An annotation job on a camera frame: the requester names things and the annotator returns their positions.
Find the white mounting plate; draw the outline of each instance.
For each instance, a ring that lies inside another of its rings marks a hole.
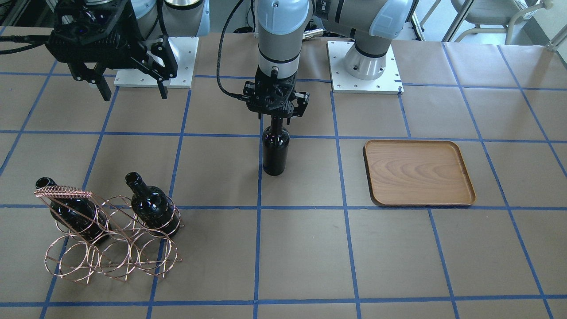
[[[170,37],[175,60],[177,60],[177,77],[164,85],[176,89],[190,89],[193,83],[193,71],[197,57],[198,37]],[[157,81],[140,70],[119,70],[114,78],[115,86],[125,87],[158,87]]]
[[[386,53],[386,67],[381,77],[365,81],[350,75],[345,68],[343,59],[354,42],[328,41],[329,64],[331,66],[331,80],[333,91],[337,93],[373,93],[398,94],[404,91],[401,84],[400,72],[397,69],[396,58],[393,56],[392,46]]]

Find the gray chair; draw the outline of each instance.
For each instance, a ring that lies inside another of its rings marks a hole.
[[[436,0],[424,20],[427,20],[440,1]],[[553,6],[553,0],[525,0],[525,2],[527,8],[522,10],[516,5],[514,0],[475,0],[465,18],[467,22],[474,24],[475,27],[461,33],[455,42],[460,42],[465,36],[473,33],[506,33],[505,43],[510,44],[514,26],[523,21],[525,15],[530,18],[531,15],[528,15],[530,12],[541,8],[549,9]],[[464,3],[465,0],[451,0],[451,4],[457,11],[463,7]],[[481,25],[501,25],[503,28],[481,28]]]

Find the tray rim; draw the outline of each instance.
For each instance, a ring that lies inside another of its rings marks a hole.
[[[374,194],[374,190],[372,188],[372,179],[370,178],[370,170],[369,170],[369,166],[368,166],[368,159],[367,159],[367,156],[366,156],[366,148],[368,147],[368,145],[376,143],[376,142],[377,143],[395,142],[395,143],[404,143],[404,144],[449,144],[450,147],[452,147],[453,150],[455,150],[455,153],[457,155],[457,160],[459,161],[459,166],[461,167],[462,173],[465,176],[465,183],[467,185],[467,188],[469,189],[469,193],[471,194],[471,200],[469,202],[465,202],[465,203],[423,203],[423,204],[398,204],[398,203],[388,204],[388,203],[384,203],[384,202],[378,200],[378,198],[376,198],[376,196]],[[451,207],[451,206],[470,206],[470,205],[474,204],[474,202],[476,201],[475,188],[472,184],[471,177],[469,176],[467,165],[464,162],[463,154],[460,150],[459,145],[457,143],[453,142],[453,141],[449,141],[449,140],[447,140],[447,141],[445,141],[445,140],[396,140],[396,139],[377,140],[377,139],[373,139],[373,140],[366,141],[366,143],[364,144],[364,147],[362,148],[362,154],[363,154],[363,157],[364,157],[366,177],[368,179],[368,185],[370,187],[370,195],[371,195],[370,197],[378,205],[393,206],[393,207],[426,207],[426,206],[449,206],[449,207]]]

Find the wooden tray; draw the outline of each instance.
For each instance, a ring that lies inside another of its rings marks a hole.
[[[380,205],[471,205],[475,191],[451,141],[371,140],[363,150],[373,199]]]

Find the black bottle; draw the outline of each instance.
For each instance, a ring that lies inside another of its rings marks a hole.
[[[164,192],[155,186],[147,186],[136,172],[128,173],[125,179],[128,187],[134,192],[132,210],[144,222],[144,226],[173,237],[179,230],[179,218],[174,214]]]
[[[262,166],[264,172],[278,176],[285,170],[289,133],[284,127],[284,119],[272,116],[272,125],[262,134]]]
[[[36,182],[36,188],[55,185],[57,185],[55,184],[55,181],[49,177],[42,177]],[[98,214],[98,224],[92,222],[95,218],[96,212],[96,207],[93,202],[85,198],[57,199],[57,201],[72,209],[68,209],[52,200],[50,205],[51,209],[49,211],[55,220],[59,221],[64,226],[67,226],[65,223],[61,222],[61,219],[65,220],[65,222],[69,224],[75,232],[81,235],[89,243],[93,243],[95,239],[101,235],[103,238],[99,239],[97,244],[108,238],[106,231],[100,227],[100,225],[106,225],[106,216],[103,213],[100,213]],[[91,220],[85,218],[78,212],[87,216]]]

